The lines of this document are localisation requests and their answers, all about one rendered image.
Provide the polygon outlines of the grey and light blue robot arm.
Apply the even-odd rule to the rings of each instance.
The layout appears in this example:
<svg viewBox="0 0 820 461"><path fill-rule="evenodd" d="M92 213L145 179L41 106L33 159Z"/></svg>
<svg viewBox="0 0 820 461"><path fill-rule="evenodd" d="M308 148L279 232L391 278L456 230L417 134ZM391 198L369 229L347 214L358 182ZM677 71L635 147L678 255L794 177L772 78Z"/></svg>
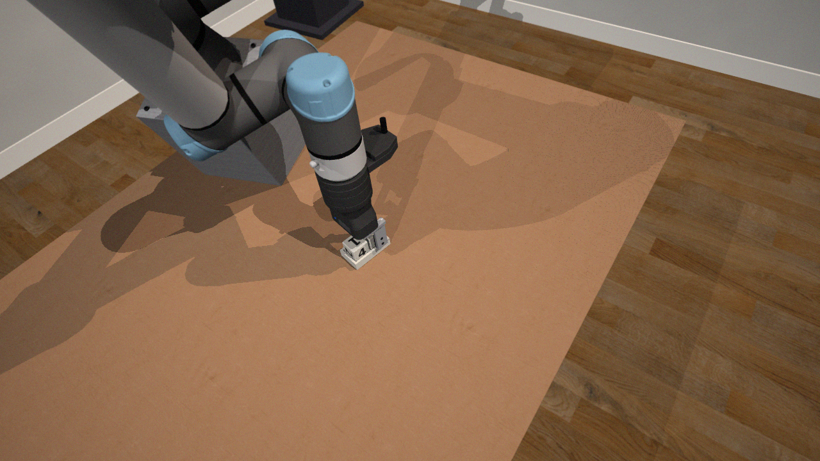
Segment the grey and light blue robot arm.
<svg viewBox="0 0 820 461"><path fill-rule="evenodd" d="M231 0L26 1L166 113L169 135L193 160L289 109L316 158L344 158L361 144L345 61L277 30L242 68L233 45L201 20Z"/></svg>

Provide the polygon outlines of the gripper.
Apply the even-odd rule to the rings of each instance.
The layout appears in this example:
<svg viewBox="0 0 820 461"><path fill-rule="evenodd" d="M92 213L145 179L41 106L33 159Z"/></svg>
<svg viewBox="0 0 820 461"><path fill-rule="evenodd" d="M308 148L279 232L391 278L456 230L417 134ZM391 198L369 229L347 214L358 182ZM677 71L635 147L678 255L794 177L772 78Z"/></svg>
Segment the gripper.
<svg viewBox="0 0 820 461"><path fill-rule="evenodd" d="M388 244L388 239L386 220L377 219L372 206L370 173L391 159L398 148L397 135L387 130L386 117L380 118L380 124L361 129L363 142L343 159L325 160L309 154L309 165L315 170L332 219L357 240L373 234L377 249Z"/></svg>

